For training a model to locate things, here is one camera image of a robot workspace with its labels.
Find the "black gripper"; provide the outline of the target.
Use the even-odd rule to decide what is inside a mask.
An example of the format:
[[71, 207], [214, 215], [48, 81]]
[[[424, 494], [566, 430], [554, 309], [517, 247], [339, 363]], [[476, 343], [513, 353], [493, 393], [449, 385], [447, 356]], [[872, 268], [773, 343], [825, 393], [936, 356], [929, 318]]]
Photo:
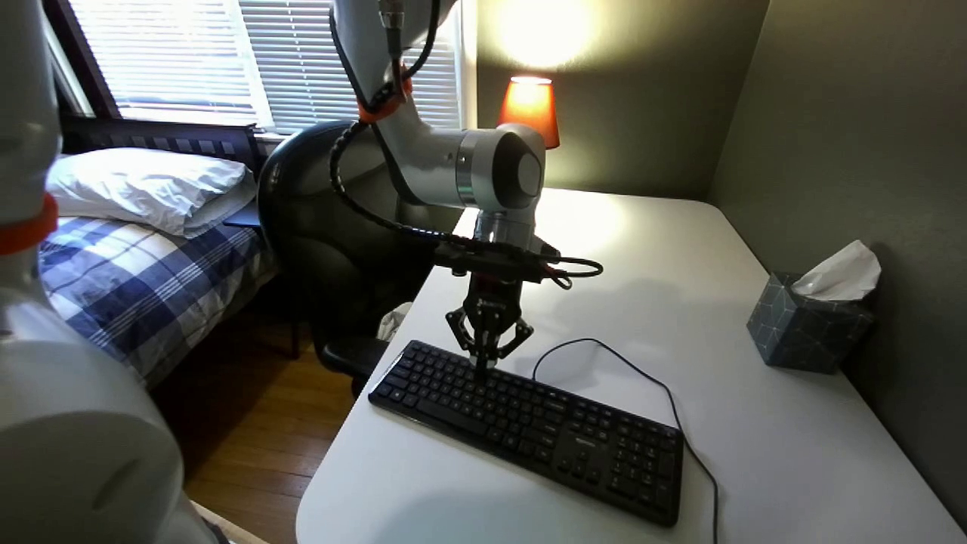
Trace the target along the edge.
[[475, 368], [486, 368], [488, 360], [486, 360], [482, 344], [476, 343], [471, 322], [476, 322], [482, 314], [501, 314], [493, 323], [493, 356], [496, 360], [503, 360], [531, 336], [531, 327], [518, 318], [518, 294], [523, 294], [523, 284], [517, 277], [496, 277], [486, 271], [471, 271], [463, 309], [453, 309], [444, 314], [455, 344], [471, 356]]

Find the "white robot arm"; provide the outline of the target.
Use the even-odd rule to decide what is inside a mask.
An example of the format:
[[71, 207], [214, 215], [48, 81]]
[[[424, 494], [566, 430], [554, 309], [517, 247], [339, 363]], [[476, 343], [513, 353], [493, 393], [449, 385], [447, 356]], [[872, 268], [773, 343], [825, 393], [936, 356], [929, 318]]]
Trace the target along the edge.
[[467, 238], [441, 237], [438, 264], [467, 274], [466, 303], [447, 314], [458, 347], [488, 368], [529, 327], [518, 292], [538, 283], [534, 208], [544, 189], [544, 141], [531, 126], [475, 126], [424, 116], [412, 89], [455, 0], [334, 0], [329, 34], [400, 194], [424, 207], [475, 208]]

